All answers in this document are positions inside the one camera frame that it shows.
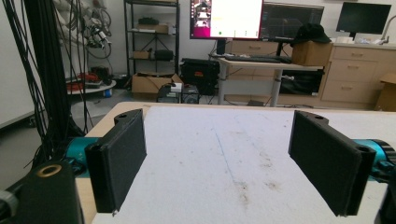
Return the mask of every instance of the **black bag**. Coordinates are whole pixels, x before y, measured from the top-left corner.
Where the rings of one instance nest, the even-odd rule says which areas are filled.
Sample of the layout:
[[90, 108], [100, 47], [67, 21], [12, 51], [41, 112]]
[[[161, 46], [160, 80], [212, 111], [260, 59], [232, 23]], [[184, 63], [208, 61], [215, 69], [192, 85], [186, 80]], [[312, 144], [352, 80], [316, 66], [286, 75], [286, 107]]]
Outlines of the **black bag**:
[[145, 25], [158, 25], [160, 22], [154, 18], [151, 17], [143, 17], [138, 20], [139, 24], [145, 24]]
[[172, 61], [174, 58], [173, 51], [169, 49], [157, 49], [154, 52], [155, 60]]

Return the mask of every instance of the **desk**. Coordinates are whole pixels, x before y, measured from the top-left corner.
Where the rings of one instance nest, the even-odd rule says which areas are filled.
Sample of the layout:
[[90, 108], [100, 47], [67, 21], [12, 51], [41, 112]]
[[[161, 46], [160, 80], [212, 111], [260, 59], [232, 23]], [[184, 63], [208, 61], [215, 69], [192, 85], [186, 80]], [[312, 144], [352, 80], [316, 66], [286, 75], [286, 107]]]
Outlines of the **desk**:
[[[271, 95], [270, 106], [276, 106], [279, 95], [280, 82], [283, 70], [298, 71], [317, 71], [323, 69], [321, 66], [301, 66], [292, 63], [251, 63], [236, 62], [226, 59], [218, 59], [220, 66], [219, 73], [219, 100], [218, 104], [222, 105], [224, 94], [252, 94], [252, 95]], [[230, 80], [227, 79], [230, 74], [230, 68], [260, 68], [274, 69], [274, 80]]]
[[[148, 156], [115, 217], [95, 216], [89, 179], [78, 179], [87, 223], [373, 223], [386, 185], [368, 182], [359, 214], [335, 217], [288, 154], [292, 109], [120, 103], [87, 136], [137, 108]], [[305, 111], [349, 138], [396, 146], [396, 113]]]

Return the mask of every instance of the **cable bundle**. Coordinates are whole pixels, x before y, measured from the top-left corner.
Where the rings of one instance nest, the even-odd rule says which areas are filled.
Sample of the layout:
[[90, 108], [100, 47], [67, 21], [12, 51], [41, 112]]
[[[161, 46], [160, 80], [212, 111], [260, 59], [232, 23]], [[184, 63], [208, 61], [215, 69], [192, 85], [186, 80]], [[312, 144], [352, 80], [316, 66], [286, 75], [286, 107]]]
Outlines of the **cable bundle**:
[[[41, 146], [33, 158], [32, 168], [35, 168], [45, 161], [61, 159], [69, 142], [76, 136], [83, 136], [84, 132], [73, 121], [70, 113], [52, 1], [21, 1], [22, 23], [13, 0], [3, 0], [3, 5], [35, 106], [36, 128], [41, 138]], [[35, 55], [29, 46], [24, 9]], [[35, 80], [35, 74], [38, 74], [41, 88]]]

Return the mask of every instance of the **teal robot part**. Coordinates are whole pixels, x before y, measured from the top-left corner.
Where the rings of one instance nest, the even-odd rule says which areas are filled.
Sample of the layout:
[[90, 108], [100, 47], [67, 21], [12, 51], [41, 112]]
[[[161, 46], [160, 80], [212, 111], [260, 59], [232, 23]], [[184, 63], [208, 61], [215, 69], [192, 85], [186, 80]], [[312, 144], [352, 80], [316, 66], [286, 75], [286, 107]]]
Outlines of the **teal robot part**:
[[356, 143], [375, 150], [375, 160], [369, 180], [388, 183], [396, 164], [396, 152], [388, 143], [377, 139], [354, 139]]
[[78, 177], [90, 177], [84, 149], [98, 140], [98, 137], [77, 137], [70, 142], [64, 159], [72, 165], [73, 172]]

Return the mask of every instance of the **computer monitor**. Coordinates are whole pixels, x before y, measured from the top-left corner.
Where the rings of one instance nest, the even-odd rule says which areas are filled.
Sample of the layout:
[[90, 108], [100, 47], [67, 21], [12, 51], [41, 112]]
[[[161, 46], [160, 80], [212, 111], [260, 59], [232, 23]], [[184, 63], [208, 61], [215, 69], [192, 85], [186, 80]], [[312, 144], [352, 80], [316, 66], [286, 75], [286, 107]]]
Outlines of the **computer monitor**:
[[320, 24], [324, 7], [264, 2], [261, 39], [289, 43], [306, 23]]
[[190, 39], [258, 40], [262, 2], [190, 0]]
[[350, 32], [355, 39], [356, 33], [381, 35], [391, 5], [345, 2], [338, 20], [337, 32]]

